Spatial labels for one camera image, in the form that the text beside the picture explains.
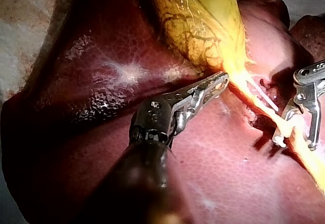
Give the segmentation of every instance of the instrument screw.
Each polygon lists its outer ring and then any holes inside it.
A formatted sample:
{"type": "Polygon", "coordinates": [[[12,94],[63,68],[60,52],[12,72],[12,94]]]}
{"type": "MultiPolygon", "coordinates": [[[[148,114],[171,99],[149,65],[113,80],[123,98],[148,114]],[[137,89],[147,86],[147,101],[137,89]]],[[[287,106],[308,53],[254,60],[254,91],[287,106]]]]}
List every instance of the instrument screw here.
{"type": "Polygon", "coordinates": [[[159,104],[158,101],[152,101],[151,107],[159,109],[161,107],[161,104],[159,104]]]}
{"type": "Polygon", "coordinates": [[[298,100],[302,101],[306,99],[306,95],[304,93],[300,93],[297,95],[298,100]]]}

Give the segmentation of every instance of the clip applier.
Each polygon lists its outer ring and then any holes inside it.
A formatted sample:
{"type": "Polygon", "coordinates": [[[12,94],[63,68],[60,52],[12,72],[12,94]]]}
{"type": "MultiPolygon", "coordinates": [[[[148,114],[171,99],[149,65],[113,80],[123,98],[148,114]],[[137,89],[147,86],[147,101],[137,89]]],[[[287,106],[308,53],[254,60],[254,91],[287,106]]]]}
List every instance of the clip applier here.
{"type": "Polygon", "coordinates": [[[131,121],[128,147],[74,223],[202,223],[171,146],[228,83],[228,74],[218,72],[142,102],[131,121]]]}
{"type": "MultiPolygon", "coordinates": [[[[306,68],[296,70],[294,73],[294,86],[297,90],[293,99],[290,99],[284,108],[282,118],[289,120],[294,114],[311,114],[311,124],[308,136],[308,148],[314,151],[319,140],[321,107],[318,98],[325,93],[325,60],[321,60],[306,68]]],[[[277,128],[273,135],[273,142],[281,147],[286,147],[283,143],[277,128]]]]}

